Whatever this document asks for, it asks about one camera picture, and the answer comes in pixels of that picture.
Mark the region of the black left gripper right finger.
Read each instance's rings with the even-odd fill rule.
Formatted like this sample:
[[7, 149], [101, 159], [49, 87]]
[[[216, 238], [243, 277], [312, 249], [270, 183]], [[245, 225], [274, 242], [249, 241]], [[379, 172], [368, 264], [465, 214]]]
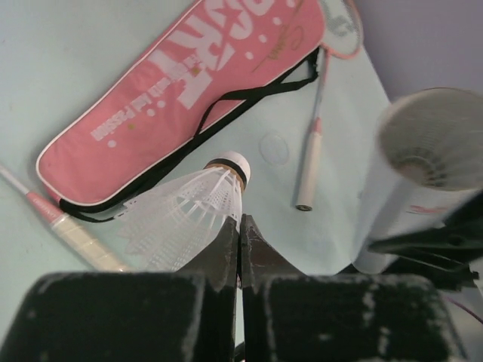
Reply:
[[433, 283], [410, 274], [307, 276], [241, 221], [247, 361], [465, 361]]

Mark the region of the white shuttlecock tube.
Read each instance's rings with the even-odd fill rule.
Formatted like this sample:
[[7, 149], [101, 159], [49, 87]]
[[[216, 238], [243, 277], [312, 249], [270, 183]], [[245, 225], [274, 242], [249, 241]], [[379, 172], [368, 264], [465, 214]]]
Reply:
[[482, 96], [434, 87], [381, 115], [352, 245], [352, 265], [379, 274], [399, 255], [379, 247], [438, 225], [482, 190]]

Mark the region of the white shuttlecock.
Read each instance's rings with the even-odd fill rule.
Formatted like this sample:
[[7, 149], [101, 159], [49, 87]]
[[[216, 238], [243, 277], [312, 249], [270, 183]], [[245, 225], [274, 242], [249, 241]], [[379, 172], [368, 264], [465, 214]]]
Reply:
[[410, 96], [385, 112], [378, 142], [391, 168], [417, 185], [482, 188], [482, 98], [468, 92]]
[[251, 166], [228, 151], [201, 170], [161, 183], [126, 201], [117, 215], [126, 254], [149, 271], [181, 269], [217, 236], [227, 219], [242, 218], [242, 196]]

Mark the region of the clear tube lid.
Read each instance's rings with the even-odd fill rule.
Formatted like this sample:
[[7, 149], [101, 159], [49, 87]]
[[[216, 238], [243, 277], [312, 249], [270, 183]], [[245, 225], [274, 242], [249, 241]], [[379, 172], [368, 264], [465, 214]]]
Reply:
[[273, 166], [282, 166], [290, 159], [290, 149], [286, 140], [276, 132], [264, 134], [259, 141], [262, 159]]

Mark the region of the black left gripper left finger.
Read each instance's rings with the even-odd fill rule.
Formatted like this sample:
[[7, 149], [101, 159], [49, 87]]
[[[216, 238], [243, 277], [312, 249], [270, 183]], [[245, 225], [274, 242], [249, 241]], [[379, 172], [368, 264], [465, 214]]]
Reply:
[[231, 361], [238, 232], [176, 272], [61, 272], [26, 293], [3, 361]]

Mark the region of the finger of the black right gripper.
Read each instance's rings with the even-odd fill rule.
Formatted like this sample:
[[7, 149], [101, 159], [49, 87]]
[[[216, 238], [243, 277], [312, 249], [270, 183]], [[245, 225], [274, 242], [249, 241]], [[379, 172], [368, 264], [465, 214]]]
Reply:
[[439, 228], [375, 241], [372, 253], [402, 258], [395, 273], [419, 274], [444, 290], [460, 290], [482, 281], [482, 273], [470, 266], [482, 261], [482, 194], [452, 213]]

